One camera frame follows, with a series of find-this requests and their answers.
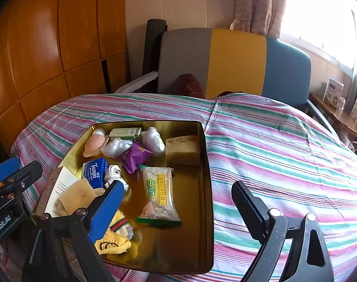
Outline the white sock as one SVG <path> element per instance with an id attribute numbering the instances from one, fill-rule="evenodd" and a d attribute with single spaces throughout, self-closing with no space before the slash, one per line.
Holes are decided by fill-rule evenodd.
<path id="1" fill-rule="evenodd" d="M 120 181 L 124 186 L 124 191 L 128 191 L 129 185 L 122 178 L 121 168 L 118 165 L 109 165 L 104 178 L 105 188 L 108 188 L 114 181 Z"/>

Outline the blue tissue pack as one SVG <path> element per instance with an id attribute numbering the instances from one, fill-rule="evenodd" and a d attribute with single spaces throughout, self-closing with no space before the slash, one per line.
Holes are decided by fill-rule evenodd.
<path id="1" fill-rule="evenodd" d="M 89 182 L 93 189 L 103 188 L 108 167 L 109 164 L 104 158 L 86 162 L 82 166 L 82 177 Z"/>

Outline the yellow sponge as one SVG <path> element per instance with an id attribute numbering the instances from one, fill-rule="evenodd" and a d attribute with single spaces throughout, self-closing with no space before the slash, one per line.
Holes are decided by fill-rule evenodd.
<path id="1" fill-rule="evenodd" d="M 179 136 L 166 139 L 166 160 L 173 164 L 200 165 L 200 141 L 197 136 Z"/>
<path id="2" fill-rule="evenodd" d="M 61 196 L 60 201 L 65 211 L 71 215 L 79 208 L 88 208 L 97 197 L 86 178 L 74 182 Z"/>

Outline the yellow sock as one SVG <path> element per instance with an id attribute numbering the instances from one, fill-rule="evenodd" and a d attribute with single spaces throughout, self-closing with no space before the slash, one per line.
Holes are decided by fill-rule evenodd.
<path id="1" fill-rule="evenodd" d="M 133 226 L 121 211 L 117 211 L 104 236 L 94 244 L 100 255 L 119 255 L 131 248 Z"/>

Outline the purple snack packet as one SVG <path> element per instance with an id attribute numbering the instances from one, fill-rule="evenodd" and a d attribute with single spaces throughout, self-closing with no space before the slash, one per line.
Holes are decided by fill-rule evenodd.
<path id="1" fill-rule="evenodd" d="M 118 159 L 125 170 L 132 174 L 140 165 L 144 165 L 147 159 L 153 155 L 153 152 L 145 149 L 142 145 L 133 142 L 131 147 L 122 153 Z"/>

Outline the white rice cracker packet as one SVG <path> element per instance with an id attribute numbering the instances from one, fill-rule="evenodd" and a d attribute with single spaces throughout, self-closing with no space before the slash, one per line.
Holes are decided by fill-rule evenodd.
<path id="1" fill-rule="evenodd" d="M 157 227 L 182 225 L 173 199 L 173 169 L 140 165 L 139 170 L 144 181 L 147 204 L 136 221 Z"/>

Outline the beige paper box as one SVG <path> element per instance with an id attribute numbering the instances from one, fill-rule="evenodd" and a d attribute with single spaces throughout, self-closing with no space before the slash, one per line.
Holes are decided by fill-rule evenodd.
<path id="1" fill-rule="evenodd" d="M 66 167 L 58 167 L 53 170 L 47 183 L 49 198 L 45 207 L 46 213 L 49 213 L 53 218 L 67 215 L 60 196 L 76 181 L 78 181 L 78 177 Z"/>

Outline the peach silicone plunger toy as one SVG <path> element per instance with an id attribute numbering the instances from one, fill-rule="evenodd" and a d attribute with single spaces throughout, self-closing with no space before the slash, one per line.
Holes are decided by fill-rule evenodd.
<path id="1" fill-rule="evenodd" d="M 91 137 L 85 142 L 85 148 L 83 151 L 83 156 L 85 158 L 95 157 L 101 153 L 101 149 L 107 144 L 109 136 L 106 135 L 104 129 L 95 129 Z"/>

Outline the green white carton box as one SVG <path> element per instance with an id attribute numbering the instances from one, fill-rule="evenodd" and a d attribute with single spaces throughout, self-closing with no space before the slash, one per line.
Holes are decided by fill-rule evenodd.
<path id="1" fill-rule="evenodd" d="M 126 128 L 114 128 L 109 133 L 109 138 L 113 139 L 125 139 L 135 141 L 142 133 L 141 127 L 126 127 Z"/>

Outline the white plastic bag ball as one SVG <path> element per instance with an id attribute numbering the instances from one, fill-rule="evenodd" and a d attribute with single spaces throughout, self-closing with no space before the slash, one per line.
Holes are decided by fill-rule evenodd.
<path id="1" fill-rule="evenodd" d="M 142 146 L 155 155 L 161 155 L 165 151 L 163 139 L 155 127 L 149 127 L 146 131 L 141 132 L 140 140 Z"/>

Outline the wooden side desk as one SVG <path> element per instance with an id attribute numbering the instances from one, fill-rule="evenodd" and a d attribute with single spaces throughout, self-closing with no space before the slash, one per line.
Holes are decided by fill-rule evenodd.
<path id="1" fill-rule="evenodd" d="M 318 95 L 310 93 L 309 99 L 318 109 L 323 110 L 327 117 L 332 119 L 336 129 L 346 131 L 350 138 L 354 138 L 357 141 L 356 121 L 346 112 L 336 109 L 327 101 L 323 101 Z"/>

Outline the brown plush pillow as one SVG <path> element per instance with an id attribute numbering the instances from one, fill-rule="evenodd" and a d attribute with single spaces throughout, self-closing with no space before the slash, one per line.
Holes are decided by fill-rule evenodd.
<path id="1" fill-rule="evenodd" d="M 201 83 L 191 73 L 181 74 L 171 86 L 171 94 L 204 99 Z"/>

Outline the wooden wardrobe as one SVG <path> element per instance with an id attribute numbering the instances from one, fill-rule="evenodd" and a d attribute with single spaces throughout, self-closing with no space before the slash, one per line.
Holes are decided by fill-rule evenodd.
<path id="1" fill-rule="evenodd" d="M 10 0 L 0 13 L 0 144 L 39 114 L 128 79 L 125 0 Z"/>

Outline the grey yellow blue headboard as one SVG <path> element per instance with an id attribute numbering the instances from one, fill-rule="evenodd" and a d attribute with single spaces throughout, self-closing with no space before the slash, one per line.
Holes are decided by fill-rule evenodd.
<path id="1" fill-rule="evenodd" d="M 158 92 L 173 93 L 182 74 L 193 75 L 207 99 L 223 92 L 243 92 L 304 110 L 311 60 L 292 45 L 249 32 L 175 29 L 163 34 Z"/>

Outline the black rolled mat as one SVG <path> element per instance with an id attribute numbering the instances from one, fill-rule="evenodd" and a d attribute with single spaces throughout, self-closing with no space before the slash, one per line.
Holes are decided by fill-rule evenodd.
<path id="1" fill-rule="evenodd" d="M 147 21 L 142 75 L 158 70 L 162 36 L 167 30 L 166 20 L 149 19 Z"/>

